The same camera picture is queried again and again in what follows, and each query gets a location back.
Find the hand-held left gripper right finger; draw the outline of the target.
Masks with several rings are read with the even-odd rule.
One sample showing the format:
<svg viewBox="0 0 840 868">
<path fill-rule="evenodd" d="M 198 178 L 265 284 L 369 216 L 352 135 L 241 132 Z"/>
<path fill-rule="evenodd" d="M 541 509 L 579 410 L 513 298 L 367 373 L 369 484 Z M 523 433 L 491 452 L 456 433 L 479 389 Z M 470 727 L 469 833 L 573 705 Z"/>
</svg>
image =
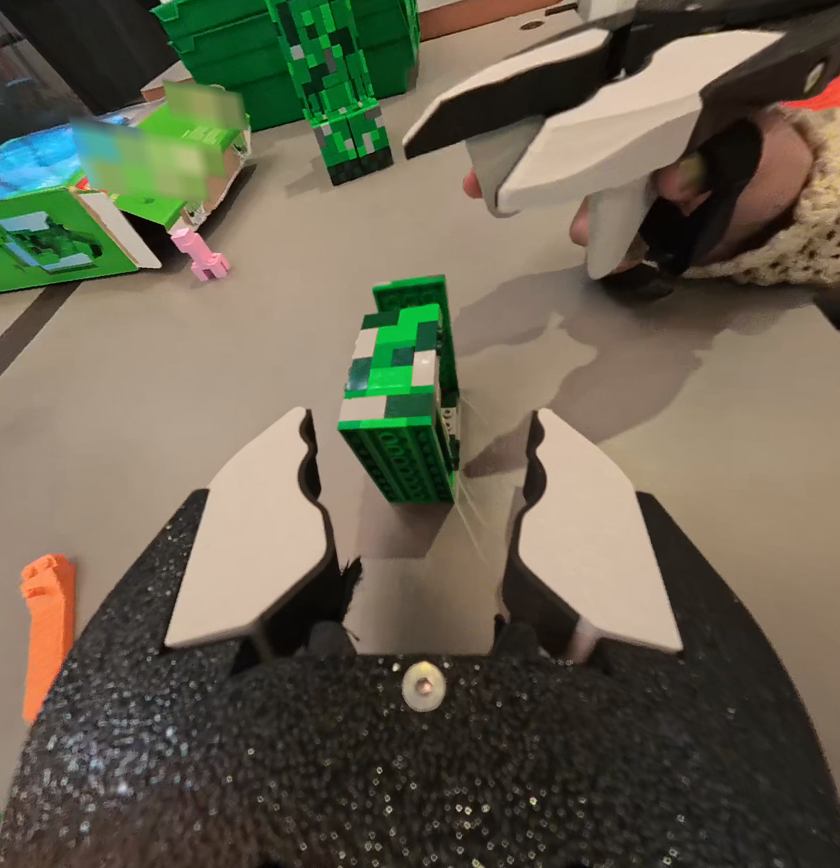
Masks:
<svg viewBox="0 0 840 868">
<path fill-rule="evenodd" d="M 501 598 L 554 659 L 586 662 L 611 640 L 668 655 L 683 650 L 630 479 L 549 408 L 533 413 L 523 506 Z"/>
</svg>

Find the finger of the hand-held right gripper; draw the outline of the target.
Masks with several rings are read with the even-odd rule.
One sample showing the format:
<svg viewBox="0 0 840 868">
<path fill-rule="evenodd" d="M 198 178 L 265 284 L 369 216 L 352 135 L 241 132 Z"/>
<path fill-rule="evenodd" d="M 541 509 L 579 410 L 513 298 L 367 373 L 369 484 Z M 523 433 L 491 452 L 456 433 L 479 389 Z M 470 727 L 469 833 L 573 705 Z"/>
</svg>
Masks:
<svg viewBox="0 0 840 868">
<path fill-rule="evenodd" d="M 548 118 L 502 184 L 499 203 L 520 212 L 635 189 L 634 204 L 618 208 L 625 219 L 644 218 L 651 176 L 686 150 L 704 108 L 700 92 L 781 36 L 734 29 L 673 40 L 641 71 Z"/>
<path fill-rule="evenodd" d="M 464 142 L 487 209 L 546 120 L 585 103 L 616 74 L 625 28 L 577 28 L 507 57 L 440 94 L 404 136 L 407 159 Z"/>
</svg>

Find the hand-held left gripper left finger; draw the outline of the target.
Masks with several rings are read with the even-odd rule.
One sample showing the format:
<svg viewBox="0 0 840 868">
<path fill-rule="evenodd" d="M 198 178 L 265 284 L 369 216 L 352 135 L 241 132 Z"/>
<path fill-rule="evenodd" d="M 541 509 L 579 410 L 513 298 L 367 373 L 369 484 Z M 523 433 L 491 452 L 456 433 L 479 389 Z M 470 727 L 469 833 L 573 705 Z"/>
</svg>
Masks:
<svg viewBox="0 0 840 868">
<path fill-rule="evenodd" d="M 208 487 L 164 644 L 245 640 L 287 657 L 318 623 L 343 618 L 343 573 L 320 503 L 311 411 L 289 410 Z"/>
</svg>

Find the green lego block assembly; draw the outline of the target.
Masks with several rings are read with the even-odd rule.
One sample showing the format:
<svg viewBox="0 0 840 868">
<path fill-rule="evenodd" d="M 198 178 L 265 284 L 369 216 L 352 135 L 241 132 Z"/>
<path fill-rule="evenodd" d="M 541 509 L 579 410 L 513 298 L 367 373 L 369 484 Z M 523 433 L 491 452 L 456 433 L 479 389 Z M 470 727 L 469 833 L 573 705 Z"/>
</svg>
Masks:
<svg viewBox="0 0 840 868">
<path fill-rule="evenodd" d="M 460 388 L 444 275 L 372 289 L 340 407 L 338 431 L 392 504 L 453 504 Z"/>
</svg>

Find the green pixel lego figure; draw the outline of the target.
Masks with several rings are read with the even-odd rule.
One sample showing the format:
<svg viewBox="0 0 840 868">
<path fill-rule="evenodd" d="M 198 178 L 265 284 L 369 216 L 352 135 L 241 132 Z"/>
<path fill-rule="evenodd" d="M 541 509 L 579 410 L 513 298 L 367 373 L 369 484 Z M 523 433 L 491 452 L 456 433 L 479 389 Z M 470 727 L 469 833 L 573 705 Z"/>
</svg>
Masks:
<svg viewBox="0 0 840 868">
<path fill-rule="evenodd" d="M 350 1 L 265 4 L 331 184 L 391 167 L 390 139 Z"/>
</svg>

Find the pink lego pig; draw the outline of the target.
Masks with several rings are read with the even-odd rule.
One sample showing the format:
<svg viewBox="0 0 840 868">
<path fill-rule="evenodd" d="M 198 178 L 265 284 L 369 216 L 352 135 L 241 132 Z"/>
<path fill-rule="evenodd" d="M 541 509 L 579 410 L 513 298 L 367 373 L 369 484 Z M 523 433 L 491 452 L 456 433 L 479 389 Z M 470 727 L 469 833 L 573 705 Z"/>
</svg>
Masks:
<svg viewBox="0 0 840 868">
<path fill-rule="evenodd" d="M 198 232 L 184 227 L 170 233 L 170 239 L 181 253 L 189 257 L 192 273 L 198 280 L 209 281 L 229 274 L 231 266 L 227 258 L 214 252 Z"/>
</svg>

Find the green lego set box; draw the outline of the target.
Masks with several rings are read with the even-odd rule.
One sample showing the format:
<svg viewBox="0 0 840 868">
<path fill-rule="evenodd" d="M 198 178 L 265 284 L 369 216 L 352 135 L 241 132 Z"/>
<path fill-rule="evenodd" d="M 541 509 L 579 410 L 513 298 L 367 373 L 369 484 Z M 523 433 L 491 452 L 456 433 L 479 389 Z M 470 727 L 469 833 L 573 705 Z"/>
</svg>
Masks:
<svg viewBox="0 0 840 868">
<path fill-rule="evenodd" d="M 0 293 L 160 268 L 106 193 L 59 186 L 0 201 Z"/>
</svg>

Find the person's right hand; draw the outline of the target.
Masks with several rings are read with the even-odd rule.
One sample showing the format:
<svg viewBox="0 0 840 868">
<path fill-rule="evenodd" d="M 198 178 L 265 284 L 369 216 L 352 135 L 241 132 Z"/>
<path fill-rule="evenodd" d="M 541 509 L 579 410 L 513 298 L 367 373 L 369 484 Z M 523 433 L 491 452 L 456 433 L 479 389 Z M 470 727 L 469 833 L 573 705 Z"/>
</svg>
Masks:
<svg viewBox="0 0 840 868">
<path fill-rule="evenodd" d="M 751 119 L 763 137 L 759 167 L 740 194 L 725 235 L 704 258 L 693 261 L 695 266 L 726 261 L 760 246 L 759 236 L 787 221 L 809 179 L 813 152 L 783 114 L 767 108 Z M 688 156 L 659 170 L 653 180 L 660 198 L 689 214 L 709 196 L 705 173 L 702 160 Z"/>
</svg>

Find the brown cardboard sheet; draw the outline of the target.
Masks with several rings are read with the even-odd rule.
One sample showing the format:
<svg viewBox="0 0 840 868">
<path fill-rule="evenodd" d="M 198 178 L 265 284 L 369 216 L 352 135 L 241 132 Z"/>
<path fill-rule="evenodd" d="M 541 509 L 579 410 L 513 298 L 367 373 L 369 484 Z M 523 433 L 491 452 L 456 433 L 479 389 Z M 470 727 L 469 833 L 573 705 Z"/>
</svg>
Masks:
<svg viewBox="0 0 840 868">
<path fill-rule="evenodd" d="M 540 14 L 563 5 L 554 1 L 418 1 L 421 41 L 494 24 L 513 17 Z"/>
</svg>

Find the orange brick separator tool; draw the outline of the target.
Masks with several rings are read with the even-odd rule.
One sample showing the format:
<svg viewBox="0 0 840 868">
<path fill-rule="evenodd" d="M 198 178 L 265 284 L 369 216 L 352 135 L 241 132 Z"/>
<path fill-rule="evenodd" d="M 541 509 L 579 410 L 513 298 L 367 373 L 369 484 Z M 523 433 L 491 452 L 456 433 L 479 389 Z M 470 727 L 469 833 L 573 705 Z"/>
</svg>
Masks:
<svg viewBox="0 0 840 868">
<path fill-rule="evenodd" d="M 21 593 L 31 616 L 23 705 L 31 725 L 75 641 L 76 566 L 62 554 L 41 557 L 24 568 Z"/>
</svg>

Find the stack of green plastic bins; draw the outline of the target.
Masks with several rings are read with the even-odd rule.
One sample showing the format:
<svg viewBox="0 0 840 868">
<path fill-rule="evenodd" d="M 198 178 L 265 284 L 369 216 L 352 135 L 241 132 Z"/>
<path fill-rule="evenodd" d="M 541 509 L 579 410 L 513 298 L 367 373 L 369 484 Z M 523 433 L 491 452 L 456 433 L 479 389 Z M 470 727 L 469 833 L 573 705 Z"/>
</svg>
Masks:
<svg viewBox="0 0 840 868">
<path fill-rule="evenodd" d="M 351 7 L 375 97 L 404 94 L 421 43 L 417 2 Z M 304 119 L 264 1 L 158 2 L 150 12 L 194 81 L 242 95 L 253 132 Z"/>
</svg>

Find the open green cardboard box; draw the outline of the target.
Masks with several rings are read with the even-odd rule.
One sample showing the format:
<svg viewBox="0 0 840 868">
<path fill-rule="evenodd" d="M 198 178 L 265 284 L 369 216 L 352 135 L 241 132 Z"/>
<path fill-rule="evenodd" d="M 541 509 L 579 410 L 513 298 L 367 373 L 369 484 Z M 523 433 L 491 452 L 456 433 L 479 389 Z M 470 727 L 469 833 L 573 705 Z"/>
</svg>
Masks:
<svg viewBox="0 0 840 868">
<path fill-rule="evenodd" d="M 89 191 L 166 230 L 206 221 L 251 156 L 242 96 L 219 85 L 165 84 L 131 119 L 70 124 Z"/>
</svg>

